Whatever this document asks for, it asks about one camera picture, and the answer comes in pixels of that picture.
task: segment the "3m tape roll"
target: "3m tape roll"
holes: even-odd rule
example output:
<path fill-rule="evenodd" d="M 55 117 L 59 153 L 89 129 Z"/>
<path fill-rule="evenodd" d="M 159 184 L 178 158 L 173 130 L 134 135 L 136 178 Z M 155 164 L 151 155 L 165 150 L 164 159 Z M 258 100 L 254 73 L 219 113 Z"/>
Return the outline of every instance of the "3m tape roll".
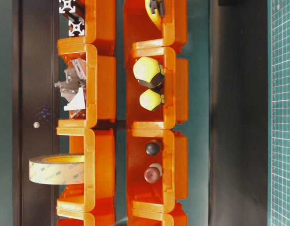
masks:
<path fill-rule="evenodd" d="M 84 183 L 84 155 L 60 154 L 30 159 L 30 180 L 46 185 Z"/>

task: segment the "metal screw head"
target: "metal screw head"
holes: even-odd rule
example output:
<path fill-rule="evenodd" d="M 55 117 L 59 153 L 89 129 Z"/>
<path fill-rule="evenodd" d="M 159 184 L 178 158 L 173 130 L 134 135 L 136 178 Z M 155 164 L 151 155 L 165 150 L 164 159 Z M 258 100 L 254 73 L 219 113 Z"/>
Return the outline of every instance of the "metal screw head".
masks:
<path fill-rule="evenodd" d="M 37 122 L 37 121 L 35 121 L 35 122 L 33 123 L 33 127 L 34 127 L 35 129 L 39 128 L 39 127 L 40 127 L 40 123 Z"/>

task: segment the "black surface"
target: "black surface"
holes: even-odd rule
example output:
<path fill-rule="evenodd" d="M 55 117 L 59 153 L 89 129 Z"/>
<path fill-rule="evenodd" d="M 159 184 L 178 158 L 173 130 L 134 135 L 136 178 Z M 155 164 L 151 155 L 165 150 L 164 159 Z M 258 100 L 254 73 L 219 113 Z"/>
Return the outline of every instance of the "black surface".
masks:
<path fill-rule="evenodd" d="M 29 159 L 59 150 L 58 1 L 14 0 L 13 12 L 13 225 L 56 225 L 58 187 L 31 182 Z"/>
<path fill-rule="evenodd" d="M 212 1 L 211 226 L 267 225 L 267 1 Z"/>
<path fill-rule="evenodd" d="M 232 6 L 237 3 L 238 0 L 218 0 L 219 6 Z"/>

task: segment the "orange plastic bin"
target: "orange plastic bin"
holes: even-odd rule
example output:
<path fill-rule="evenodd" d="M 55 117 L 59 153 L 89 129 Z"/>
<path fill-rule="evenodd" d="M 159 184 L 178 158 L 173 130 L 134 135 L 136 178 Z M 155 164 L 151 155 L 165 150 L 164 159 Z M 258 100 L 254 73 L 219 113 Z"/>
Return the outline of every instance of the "orange plastic bin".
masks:
<path fill-rule="evenodd" d="M 113 130 L 57 128 L 58 135 L 70 136 L 69 152 L 84 153 L 84 184 L 68 185 L 57 200 L 57 213 L 89 212 L 96 200 L 115 194 L 115 141 Z"/>
<path fill-rule="evenodd" d="M 177 203 L 171 213 L 158 213 L 131 209 L 128 213 L 129 226 L 187 226 L 188 217 Z"/>
<path fill-rule="evenodd" d="M 165 17 L 162 29 L 147 14 L 145 0 L 125 0 L 125 59 L 132 49 L 171 46 L 180 53 L 188 39 L 187 0 L 164 0 Z"/>
<path fill-rule="evenodd" d="M 60 47 L 59 55 L 70 60 L 86 60 L 86 116 L 84 119 L 59 120 L 58 127 L 93 128 L 98 120 L 116 118 L 116 60 L 100 56 L 90 44 Z"/>
<path fill-rule="evenodd" d="M 152 57 L 165 69 L 162 93 L 165 104 L 156 111 L 148 111 L 140 105 L 140 95 L 148 88 L 141 86 L 133 74 L 133 66 L 140 57 Z M 170 47 L 139 49 L 132 51 L 126 65 L 127 127 L 133 129 L 172 129 L 189 117 L 189 64 L 176 58 Z"/>
<path fill-rule="evenodd" d="M 116 0 L 84 0 L 85 35 L 58 40 L 58 48 L 80 44 L 93 44 L 100 55 L 114 54 L 116 39 Z"/>
<path fill-rule="evenodd" d="M 59 219 L 58 226 L 113 226 L 115 209 L 113 198 L 97 200 L 96 207 L 88 213 L 77 211 L 58 211 L 59 216 L 70 219 Z"/>
<path fill-rule="evenodd" d="M 149 156 L 145 151 L 145 146 L 153 139 L 160 140 L 163 147 L 156 156 Z M 162 177 L 154 184 L 150 184 L 144 179 L 144 171 L 152 163 L 159 163 L 162 166 Z M 173 211 L 176 200 L 187 198 L 187 196 L 187 138 L 180 132 L 171 130 L 128 130 L 128 208 L 169 213 Z"/>

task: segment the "cutting mat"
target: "cutting mat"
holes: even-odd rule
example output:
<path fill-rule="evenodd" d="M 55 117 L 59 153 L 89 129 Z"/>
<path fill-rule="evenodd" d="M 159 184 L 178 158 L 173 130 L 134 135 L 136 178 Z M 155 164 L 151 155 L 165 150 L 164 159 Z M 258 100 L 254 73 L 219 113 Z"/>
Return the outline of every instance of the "cutting mat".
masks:
<path fill-rule="evenodd" d="M 290 226 L 290 0 L 269 0 L 269 225 Z"/>

